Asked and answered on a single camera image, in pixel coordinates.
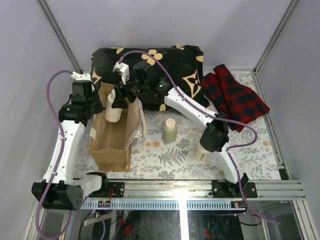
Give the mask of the black floral blanket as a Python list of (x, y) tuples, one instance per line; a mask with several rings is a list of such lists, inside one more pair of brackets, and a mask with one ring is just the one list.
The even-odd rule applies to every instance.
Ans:
[(121, 77), (113, 72), (113, 67), (120, 58), (124, 57), (123, 63), (129, 65), (129, 72), (133, 72), (134, 64), (144, 62), (150, 66), (154, 73), (160, 77), (167, 75), (156, 63), (159, 61), (174, 83), (194, 101), (207, 108), (210, 103), (205, 98), (201, 83), (203, 79), (204, 53), (199, 46), (184, 45), (164, 48), (130, 48), (130, 47), (106, 47), (99, 48), (91, 55), (90, 77), (99, 89), (102, 83), (116, 85)]

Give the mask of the green bottle wooden cap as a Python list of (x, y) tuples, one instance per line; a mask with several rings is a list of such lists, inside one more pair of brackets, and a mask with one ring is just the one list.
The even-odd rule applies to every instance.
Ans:
[(168, 118), (163, 124), (163, 138), (167, 143), (172, 143), (177, 139), (178, 124), (175, 119)]

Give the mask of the brown jute canvas bag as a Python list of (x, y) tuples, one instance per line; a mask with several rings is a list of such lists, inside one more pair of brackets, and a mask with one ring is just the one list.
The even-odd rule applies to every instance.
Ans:
[(109, 122), (106, 108), (93, 117), (89, 155), (101, 172), (129, 172), (131, 146), (136, 138), (146, 138), (146, 121), (141, 101), (136, 98), (123, 109), (117, 122)]

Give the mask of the beige bottle wooden cap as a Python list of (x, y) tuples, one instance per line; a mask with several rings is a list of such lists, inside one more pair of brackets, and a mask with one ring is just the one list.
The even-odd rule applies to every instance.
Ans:
[(122, 109), (113, 108), (112, 105), (116, 99), (116, 92), (113, 89), (110, 94), (107, 96), (106, 108), (105, 108), (105, 119), (108, 122), (116, 123), (120, 120)]

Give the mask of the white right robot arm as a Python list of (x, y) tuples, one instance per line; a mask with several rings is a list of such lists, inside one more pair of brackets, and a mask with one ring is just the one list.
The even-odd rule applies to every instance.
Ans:
[(204, 153), (214, 153), (224, 171), (225, 180), (229, 182), (228, 192), (233, 197), (240, 197), (246, 191), (241, 181), (243, 174), (239, 165), (232, 160), (227, 151), (229, 145), (228, 124), (223, 112), (215, 113), (194, 101), (170, 80), (168, 76), (159, 77), (144, 62), (133, 66), (133, 72), (125, 63), (117, 62), (112, 70), (120, 75), (121, 81), (112, 91), (113, 109), (126, 109), (136, 98), (145, 98), (153, 102), (161, 102), (177, 110), (202, 131), (199, 148)]

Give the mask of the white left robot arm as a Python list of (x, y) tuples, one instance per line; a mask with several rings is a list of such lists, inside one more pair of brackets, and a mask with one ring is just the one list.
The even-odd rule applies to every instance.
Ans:
[(88, 121), (104, 110), (90, 80), (75, 80), (72, 94), (58, 112), (58, 135), (51, 161), (41, 182), (31, 192), (44, 209), (77, 211), (85, 197), (105, 197), (110, 190), (106, 174), (90, 172), (73, 178), (73, 167)]

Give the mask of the red black plaid cloth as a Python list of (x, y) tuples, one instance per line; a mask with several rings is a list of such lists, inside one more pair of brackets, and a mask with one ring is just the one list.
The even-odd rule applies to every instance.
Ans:
[(215, 109), (229, 120), (249, 124), (270, 112), (257, 93), (239, 83), (224, 64), (203, 76), (201, 87)]

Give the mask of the cream bottle wooden cap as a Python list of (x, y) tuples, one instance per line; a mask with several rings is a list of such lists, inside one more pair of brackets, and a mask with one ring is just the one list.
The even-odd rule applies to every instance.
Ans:
[(210, 152), (207, 151), (199, 142), (197, 144), (196, 150), (194, 151), (194, 158), (197, 161), (205, 161), (209, 155), (210, 155)]

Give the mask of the aluminium mounting rail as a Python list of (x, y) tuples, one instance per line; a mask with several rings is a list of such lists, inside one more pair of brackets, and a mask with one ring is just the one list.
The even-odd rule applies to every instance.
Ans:
[[(155, 180), (155, 179), (109, 179), (110, 183), (124, 183), (126, 200), (231, 200), (242, 196), (223, 195), (223, 180)], [(244, 196), (249, 201), (300, 201), (305, 200), (302, 185), (298, 180), (250, 180), (244, 187)]]

